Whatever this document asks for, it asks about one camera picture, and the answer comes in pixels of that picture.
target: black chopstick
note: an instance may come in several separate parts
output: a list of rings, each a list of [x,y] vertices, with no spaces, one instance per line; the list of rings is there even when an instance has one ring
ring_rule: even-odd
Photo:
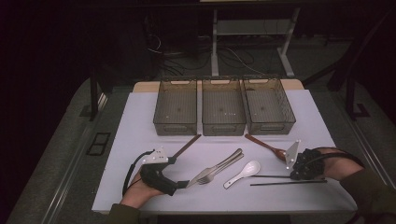
[[[289,175],[251,175],[251,177],[290,178]]]
[[[251,184],[250,186],[287,185],[287,184],[313,184],[313,183],[327,183],[327,180],[304,180],[304,181],[293,181],[293,182]]]

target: plastic storage bin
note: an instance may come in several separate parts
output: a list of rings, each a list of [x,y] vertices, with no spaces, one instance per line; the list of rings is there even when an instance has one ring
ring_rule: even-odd
[[[197,134],[196,77],[164,77],[154,113],[158,135]]]
[[[238,77],[203,77],[202,123],[205,136],[238,136],[246,117]]]
[[[243,76],[242,85],[250,134],[288,134],[296,122],[278,78]]]

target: hand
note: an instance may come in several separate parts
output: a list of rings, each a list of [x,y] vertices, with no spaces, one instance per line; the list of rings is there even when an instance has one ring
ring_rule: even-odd
[[[120,204],[140,208],[150,198],[163,194],[159,190],[149,187],[141,180],[140,169],[131,183],[132,185],[125,192]]]
[[[345,153],[336,148],[325,147],[318,149],[322,154],[326,153]],[[353,175],[363,167],[358,165],[356,162],[342,157],[327,158],[324,160],[324,176],[335,180],[342,180],[349,175]]]

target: fork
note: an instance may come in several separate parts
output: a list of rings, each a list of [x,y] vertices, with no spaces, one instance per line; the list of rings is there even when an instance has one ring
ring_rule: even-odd
[[[225,159],[224,161],[221,161],[219,164],[213,166],[213,167],[209,167],[209,168],[205,168],[203,171],[201,171],[201,173],[199,173],[193,180],[191,180],[189,182],[189,184],[187,185],[187,188],[193,184],[195,184],[196,182],[198,182],[198,179],[203,178],[206,175],[210,175],[211,173],[215,172],[216,170],[218,170],[220,167],[222,167],[224,164],[229,163],[230,161],[232,161],[235,157],[237,157],[239,154],[242,154],[242,149],[238,148],[231,156],[229,156],[227,159]]]
[[[233,160],[223,164],[222,166],[220,166],[218,169],[216,169],[215,171],[213,171],[212,173],[210,173],[209,175],[206,175],[200,179],[197,180],[197,182],[200,185],[203,184],[207,184],[209,182],[211,182],[214,178],[215,175],[217,175],[218,173],[220,173],[222,170],[224,170],[225,168],[229,167],[230,165],[234,164],[236,161],[239,161],[240,159],[242,159],[244,157],[244,154],[241,153],[239,154],[237,157],[235,157]]]

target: black cable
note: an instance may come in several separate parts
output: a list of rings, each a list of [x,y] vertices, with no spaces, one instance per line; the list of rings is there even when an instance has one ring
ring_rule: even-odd
[[[163,66],[164,66],[165,68],[167,68],[167,69],[172,69],[173,71],[175,71],[176,73],[180,74],[181,76],[184,75],[185,69],[184,69],[183,67],[180,67],[180,66],[170,66],[170,65],[166,65],[166,64],[164,64]]]
[[[274,53],[275,53],[276,49],[273,49],[271,52],[271,57],[270,57],[270,62],[269,62],[269,66],[268,66],[268,70],[267,73],[271,72],[271,68],[272,68],[272,60],[274,59]]]
[[[152,151],[147,151],[147,152],[142,153],[140,156],[138,156],[138,157],[136,158],[136,160],[134,160],[134,163],[131,164],[131,166],[129,167],[129,170],[128,170],[128,174],[125,176],[124,185],[123,185],[123,187],[122,187],[122,196],[125,194],[125,192],[128,190],[129,187],[131,187],[133,184],[135,184],[137,181],[140,180],[140,179],[139,179],[139,180],[135,181],[134,183],[131,184],[131,186],[128,187],[129,179],[131,179],[131,175],[132,175],[132,173],[134,172],[134,168],[136,167],[137,162],[138,162],[140,159],[142,159],[142,157],[151,154],[153,151],[154,151],[154,150],[152,150]]]
[[[263,72],[261,72],[261,71],[258,71],[258,70],[256,70],[256,69],[253,69],[252,67],[250,67],[250,66],[248,66],[240,57],[239,57],[239,55],[237,55],[232,49],[228,49],[228,48],[226,48],[228,51],[230,51],[232,54],[233,54],[233,56],[235,56],[238,60],[239,60],[239,62],[242,64],[242,65],[244,65],[247,69],[249,69],[249,70],[251,70],[251,71],[253,71],[253,72],[256,72],[256,73],[259,73],[259,74],[262,74],[262,75],[264,75],[264,73]]]
[[[210,54],[206,57],[206,59],[205,59],[205,61],[204,61],[203,64],[199,65],[198,67],[194,67],[194,68],[189,68],[189,67],[183,66],[182,64],[177,63],[177,62],[174,62],[174,61],[169,60],[169,59],[165,59],[165,60],[166,60],[167,62],[174,63],[174,64],[176,64],[177,66],[180,66],[180,67],[182,67],[182,68],[185,69],[185,70],[198,70],[198,69],[201,69],[201,68],[205,67],[205,66],[207,65],[207,63],[209,62],[209,59],[210,59]]]
[[[328,148],[328,147],[316,147],[316,148],[313,148],[312,150],[319,150],[319,149],[322,149],[322,148]],[[352,155],[352,154],[350,154],[350,153],[348,153],[348,152],[346,152],[346,151],[344,151],[342,149],[336,148],[336,147],[331,147],[331,148],[343,151],[344,153],[326,153],[326,154],[323,154],[320,157],[314,158],[313,160],[306,162],[304,166],[306,166],[306,165],[308,165],[308,164],[310,164],[310,163],[312,163],[314,161],[324,160],[324,159],[333,158],[333,157],[342,157],[342,158],[350,159],[350,160],[356,162],[361,167],[364,167],[363,162],[361,162],[361,160],[359,160],[354,155]]]
[[[174,69],[174,71],[172,71],[170,68],[168,68],[168,67],[166,67],[166,66],[161,66],[161,65],[159,65],[159,67],[165,71],[165,74],[166,74],[166,71],[167,71],[167,72],[169,72],[169,73],[172,73],[173,76],[176,76],[176,77],[178,77],[178,76],[183,76],[183,74],[181,74],[181,73],[180,73],[179,71],[177,71],[177,70],[176,70],[176,72],[178,72],[178,74],[175,73],[175,72],[174,72],[175,69]]]
[[[218,38],[218,48],[227,48],[228,46],[230,46],[230,45],[232,45],[232,48],[234,48],[234,49],[241,49],[241,48],[252,48],[252,47],[258,47],[258,46],[261,46],[261,45],[264,45],[264,44],[268,44],[268,43],[271,43],[271,42],[274,42],[274,41],[276,41],[277,39],[276,38],[274,38],[274,37],[271,37],[271,36],[269,36],[269,35],[265,35],[265,36],[267,36],[268,38],[271,38],[270,40],[263,40],[262,38],[261,38],[261,36],[259,35],[257,38],[259,39],[259,41],[257,42],[257,43],[255,43],[255,44],[251,44],[251,45],[241,45],[241,46],[237,46],[237,45],[233,45],[233,44],[228,44],[228,43],[226,43],[225,41],[220,41],[221,40],[221,38],[222,38],[222,36],[220,36],[219,38]]]
[[[225,63],[227,66],[229,66],[229,67],[238,68],[238,69],[245,68],[245,66],[234,66],[234,65],[231,65],[230,63],[226,63],[226,62],[224,61],[224,58],[229,59],[229,60],[232,60],[232,61],[236,61],[236,62],[238,62],[238,63],[241,63],[241,62],[239,62],[238,60],[231,59],[231,58],[225,56],[224,54],[222,54],[222,53],[220,53],[220,52],[218,52],[218,56],[219,56],[219,59],[220,59],[223,63]]]
[[[239,62],[239,63],[244,63],[244,64],[253,64],[253,63],[254,63],[254,57],[253,57],[253,55],[251,55],[250,53],[248,53],[248,52],[245,51],[245,50],[243,50],[243,51],[244,51],[244,52],[250,57],[250,59],[251,59],[251,62],[249,62],[249,63],[247,63],[245,60],[243,60],[241,57],[239,57],[239,55],[238,55],[238,57],[241,59],[242,62],[241,62],[240,60],[238,60],[238,59],[235,59],[234,57],[235,57],[236,52],[235,52],[233,49],[223,48],[223,47],[219,47],[218,49],[219,49],[219,51],[220,51],[221,49],[226,49],[227,52],[231,52],[232,55],[233,55],[233,57],[228,57],[228,56],[225,56],[225,55],[224,55],[224,57],[226,57],[226,58],[229,59],[229,60],[236,61],[236,62]]]

